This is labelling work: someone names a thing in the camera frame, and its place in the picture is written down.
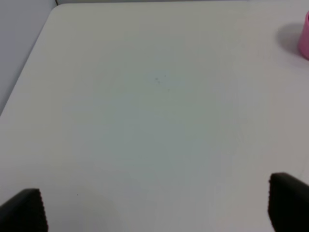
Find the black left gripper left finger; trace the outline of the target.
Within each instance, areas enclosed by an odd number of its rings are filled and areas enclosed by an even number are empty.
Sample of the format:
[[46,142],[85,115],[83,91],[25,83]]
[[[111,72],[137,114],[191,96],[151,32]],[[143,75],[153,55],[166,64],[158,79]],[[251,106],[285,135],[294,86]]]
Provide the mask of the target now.
[[0,206],[2,232],[47,232],[48,222],[38,188],[20,191]]

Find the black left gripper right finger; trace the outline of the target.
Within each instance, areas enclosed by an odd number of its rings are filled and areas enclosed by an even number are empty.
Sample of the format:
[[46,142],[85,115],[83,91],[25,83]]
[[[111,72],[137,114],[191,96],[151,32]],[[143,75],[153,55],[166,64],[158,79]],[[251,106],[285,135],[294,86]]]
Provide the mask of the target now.
[[309,230],[309,186],[287,173],[269,180],[268,216],[276,232]]

